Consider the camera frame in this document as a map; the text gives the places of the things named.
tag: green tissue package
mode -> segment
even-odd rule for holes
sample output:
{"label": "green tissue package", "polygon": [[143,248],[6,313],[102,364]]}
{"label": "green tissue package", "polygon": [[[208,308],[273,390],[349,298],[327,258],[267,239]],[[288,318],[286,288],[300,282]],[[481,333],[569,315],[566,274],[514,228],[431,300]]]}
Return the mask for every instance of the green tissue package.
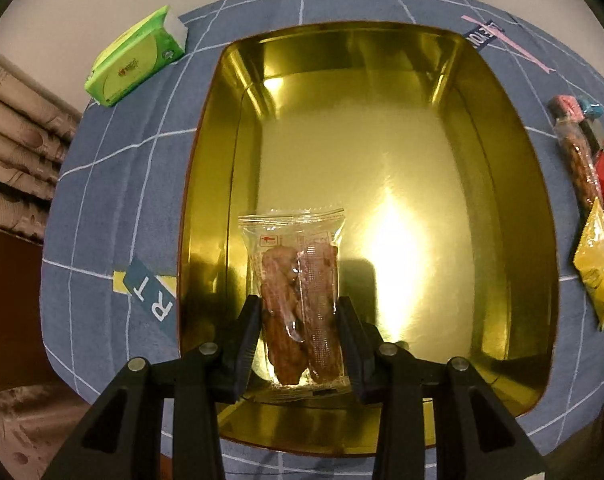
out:
{"label": "green tissue package", "polygon": [[184,55],[188,30],[169,6],[156,10],[100,53],[84,89],[99,104],[113,106],[141,82]]}

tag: gold reflective surface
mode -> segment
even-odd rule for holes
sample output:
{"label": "gold reflective surface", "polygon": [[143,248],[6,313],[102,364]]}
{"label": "gold reflective surface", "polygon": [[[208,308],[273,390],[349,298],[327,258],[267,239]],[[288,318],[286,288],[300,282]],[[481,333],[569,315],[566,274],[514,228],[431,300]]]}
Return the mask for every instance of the gold reflective surface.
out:
{"label": "gold reflective surface", "polygon": [[[184,202],[180,350],[213,338],[255,291],[238,215],[330,206],[347,219],[340,293],[362,319],[419,358],[469,357],[514,415],[535,404],[557,319],[552,215],[517,113],[461,36],[332,23],[224,50]],[[351,395],[275,404],[265,362],[221,412],[222,436],[374,453],[379,407]],[[428,400],[425,431],[433,444]]]}

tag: dried meat snack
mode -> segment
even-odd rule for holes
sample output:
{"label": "dried meat snack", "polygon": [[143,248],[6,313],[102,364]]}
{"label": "dried meat snack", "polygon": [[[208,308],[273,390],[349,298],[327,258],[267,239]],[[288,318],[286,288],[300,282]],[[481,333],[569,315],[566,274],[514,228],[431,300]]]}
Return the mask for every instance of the dried meat snack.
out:
{"label": "dried meat snack", "polygon": [[262,309],[262,328],[267,345],[267,356],[273,365],[280,384],[295,385],[308,366],[303,346],[293,341],[286,332],[282,320],[269,310],[271,296],[262,285],[262,300],[267,305]]}
{"label": "dried meat snack", "polygon": [[569,118],[576,123],[584,120],[582,108],[572,95],[556,95],[546,106],[556,119]]}
{"label": "dried meat snack", "polygon": [[583,215],[587,216],[595,199],[602,203],[600,181],[591,158],[591,150],[577,123],[571,120],[558,120],[557,139],[569,166],[575,194]]}
{"label": "dried meat snack", "polygon": [[271,212],[238,221],[252,289],[262,297],[265,353],[254,370],[272,384],[264,394],[277,402],[323,388],[346,391],[335,319],[344,210]]}
{"label": "dried meat snack", "polygon": [[298,252],[277,246],[262,255],[262,326],[268,359],[280,384],[298,384],[307,366],[298,298]]}
{"label": "dried meat snack", "polygon": [[304,347],[308,369],[316,383],[342,374],[342,352],[335,322],[338,248],[312,242],[298,254]]}

